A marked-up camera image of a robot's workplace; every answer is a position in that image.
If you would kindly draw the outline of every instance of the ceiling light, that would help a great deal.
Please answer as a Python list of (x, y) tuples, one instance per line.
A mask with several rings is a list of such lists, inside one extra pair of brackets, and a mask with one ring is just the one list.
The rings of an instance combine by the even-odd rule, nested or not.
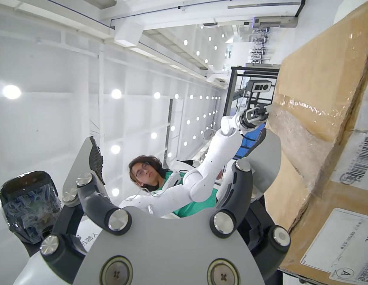
[(139, 49), (139, 48), (132, 48), (130, 49), (131, 51), (134, 51), (136, 53), (139, 53), (139, 54), (142, 54), (144, 56), (147, 56), (147, 57), (151, 57), (151, 58), (154, 58), (155, 56), (147, 51), (144, 51), (142, 49)]
[(111, 150), (112, 153), (118, 154), (120, 152), (120, 147), (119, 147), (119, 145), (115, 144), (115, 145), (112, 145), (110, 150)]
[(111, 191), (112, 195), (114, 197), (118, 196), (119, 195), (119, 189), (118, 188), (114, 188), (112, 191)]
[(122, 92), (119, 90), (119, 89), (114, 89), (112, 92), (111, 92), (111, 97), (113, 99), (120, 99), (122, 96)]
[(3, 95), (8, 99), (17, 99), (20, 97), (21, 94), (22, 92), (20, 91), (20, 89), (14, 85), (8, 85), (3, 88)]
[(163, 63), (163, 64), (169, 64), (169, 62), (163, 60), (162, 58), (159, 58), (159, 57), (151, 57), (153, 60), (155, 61), (158, 61), (160, 63)]

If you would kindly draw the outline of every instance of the cable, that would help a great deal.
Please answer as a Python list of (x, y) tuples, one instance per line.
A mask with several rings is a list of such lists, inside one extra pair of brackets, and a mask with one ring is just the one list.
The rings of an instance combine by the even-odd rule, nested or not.
[(156, 194), (153, 194), (153, 193), (151, 193), (147, 188), (144, 188), (144, 187), (142, 187), (138, 192), (137, 192), (137, 194), (134, 196), (134, 197), (132, 197), (132, 198), (126, 198), (125, 200), (126, 201), (132, 201), (141, 191), (145, 191), (146, 193), (149, 193), (150, 194), (150, 196), (153, 196), (153, 197), (159, 197), (159, 196), (161, 196), (162, 194), (164, 194), (165, 193), (165, 191), (167, 190), (168, 188), (166, 188), (166, 189), (164, 189), (164, 190), (158, 190), (158, 193), (156, 193)]

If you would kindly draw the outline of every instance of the humanoid robot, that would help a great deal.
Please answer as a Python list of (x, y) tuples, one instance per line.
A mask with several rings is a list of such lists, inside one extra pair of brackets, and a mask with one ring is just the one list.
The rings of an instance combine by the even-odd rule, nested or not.
[[(182, 185), (132, 196), (120, 206), (108, 198), (103, 160), (94, 138), (88, 137), (63, 185), (65, 205), (52, 232), (35, 254), (38, 259), (15, 284), (46, 284), (37, 281), (41, 274), (44, 280), (55, 274), (48, 284), (263, 285), (291, 243), (287, 231), (274, 224), (253, 193), (264, 193), (274, 181), (280, 168), (280, 139), (264, 129), (247, 157), (230, 160), (243, 135), (266, 119), (264, 106), (223, 117), (207, 157), (186, 173)], [(227, 164), (230, 182), (214, 208), (181, 219), (161, 218), (192, 201), (206, 200)], [(84, 214), (102, 229), (89, 251), (76, 236)]]

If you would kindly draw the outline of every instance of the metal bolt head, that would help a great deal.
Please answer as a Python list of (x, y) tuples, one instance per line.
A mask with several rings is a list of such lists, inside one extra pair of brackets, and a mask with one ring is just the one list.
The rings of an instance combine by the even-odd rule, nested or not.
[(101, 285), (131, 285), (133, 268), (127, 258), (114, 256), (110, 258), (101, 269)]
[(128, 214), (125, 210), (117, 209), (109, 217), (108, 227), (113, 232), (119, 232), (125, 228), (128, 223)]
[(77, 188), (73, 187), (63, 193), (63, 202), (72, 202), (77, 197)]
[(239, 159), (235, 162), (235, 166), (242, 172), (248, 172), (251, 170), (251, 165), (247, 158)]
[(213, 218), (213, 222), (214, 222), (214, 227), (217, 229), (217, 231), (219, 231), (222, 234), (230, 234), (233, 229), (234, 229), (234, 223), (232, 221), (232, 218), (220, 211), (218, 212), (214, 218)]
[(207, 272), (208, 285), (240, 285), (237, 268), (226, 259), (214, 260)]
[(280, 245), (280, 246), (288, 246), (291, 243), (291, 237), (289, 236), (288, 232), (282, 227), (276, 227), (273, 230), (273, 239)]
[(49, 235), (43, 240), (40, 246), (40, 252), (43, 256), (52, 255), (59, 247), (59, 239), (55, 235)]
[(212, 270), (214, 285), (234, 285), (235, 277), (233, 271), (225, 264), (220, 264)]
[(90, 183), (93, 179), (93, 175), (91, 173), (82, 173), (77, 178), (76, 184), (77, 186), (85, 186)]
[(125, 285), (129, 277), (128, 267), (121, 261), (112, 263), (105, 272), (106, 285)]

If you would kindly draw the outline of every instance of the glasses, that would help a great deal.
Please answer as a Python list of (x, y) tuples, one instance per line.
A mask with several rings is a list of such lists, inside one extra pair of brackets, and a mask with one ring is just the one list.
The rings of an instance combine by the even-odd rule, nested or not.
[(146, 175), (147, 174), (147, 168), (148, 168), (149, 165), (150, 165), (150, 163), (148, 163), (148, 162), (142, 163), (142, 168), (136, 171), (135, 176), (137, 178), (141, 178), (142, 176)]

